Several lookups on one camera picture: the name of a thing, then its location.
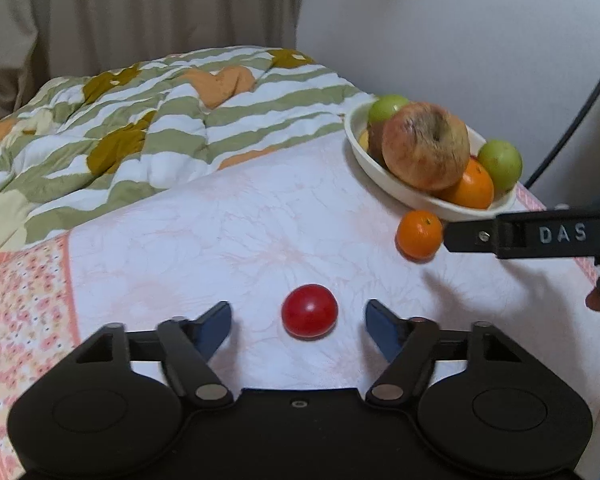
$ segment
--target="white floral sheet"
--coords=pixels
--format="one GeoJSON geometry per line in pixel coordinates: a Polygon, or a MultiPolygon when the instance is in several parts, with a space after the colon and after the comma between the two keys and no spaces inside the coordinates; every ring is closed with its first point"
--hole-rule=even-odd
{"type": "MultiPolygon", "coordinates": [[[[539,206],[522,188],[518,197],[519,208],[539,206]]],[[[363,307],[378,298],[443,328],[493,322],[597,417],[600,314],[584,307],[590,264],[501,262],[444,248],[415,264],[394,245],[405,210],[362,173],[336,132],[0,254],[0,479],[22,472],[6,436],[9,406],[73,346],[106,322],[147,330],[219,300],[232,304],[235,323],[211,365],[234,392],[365,390],[386,366],[363,329],[363,307]],[[340,315],[326,338],[301,342],[282,328],[280,304],[311,282],[333,291],[340,315]]]]}

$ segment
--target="white lettering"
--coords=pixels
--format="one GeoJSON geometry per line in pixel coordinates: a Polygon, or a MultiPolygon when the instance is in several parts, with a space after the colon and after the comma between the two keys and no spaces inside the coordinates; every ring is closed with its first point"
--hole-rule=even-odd
{"type": "Polygon", "coordinates": [[[586,239],[587,239],[587,234],[584,231],[584,224],[577,223],[576,224],[576,240],[579,242],[583,242],[586,239]]]}
{"type": "Polygon", "coordinates": [[[540,228],[540,241],[543,244],[551,243],[551,229],[549,229],[548,227],[544,227],[544,226],[542,226],[540,228]]]}
{"type": "Polygon", "coordinates": [[[569,240],[569,235],[567,234],[567,229],[564,228],[564,225],[561,225],[560,231],[558,231],[558,241],[561,242],[563,240],[571,242],[571,240],[569,240]]]}

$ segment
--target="bowl of fruit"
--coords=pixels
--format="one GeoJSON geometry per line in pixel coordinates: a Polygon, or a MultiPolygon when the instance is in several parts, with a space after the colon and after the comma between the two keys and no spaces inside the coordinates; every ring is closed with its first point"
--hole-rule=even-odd
{"type": "Polygon", "coordinates": [[[448,221],[508,211],[522,174],[518,150],[485,140],[444,108],[388,95],[345,117],[357,162],[385,192],[448,221]]]}

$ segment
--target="black robotic gripper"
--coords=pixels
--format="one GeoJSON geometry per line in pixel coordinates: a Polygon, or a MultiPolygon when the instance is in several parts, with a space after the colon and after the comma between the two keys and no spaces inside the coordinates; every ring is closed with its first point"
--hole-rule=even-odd
{"type": "Polygon", "coordinates": [[[488,323],[440,330],[371,300],[366,329],[390,364],[365,399],[356,389],[234,399],[206,364],[231,322],[223,302],[150,332],[103,326],[11,409],[22,479],[578,478],[586,403],[488,323]],[[467,367],[430,385],[439,360],[467,367]],[[160,362],[169,386],[131,361],[160,362]]]}

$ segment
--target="wall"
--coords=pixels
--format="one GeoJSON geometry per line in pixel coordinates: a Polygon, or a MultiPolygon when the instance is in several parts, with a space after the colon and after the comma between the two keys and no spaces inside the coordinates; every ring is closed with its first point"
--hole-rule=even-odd
{"type": "MultiPolygon", "coordinates": [[[[600,77],[600,0],[302,0],[298,48],[511,140],[529,176],[600,77]]],[[[534,189],[549,205],[600,188],[600,104],[576,137],[534,189]]]]}

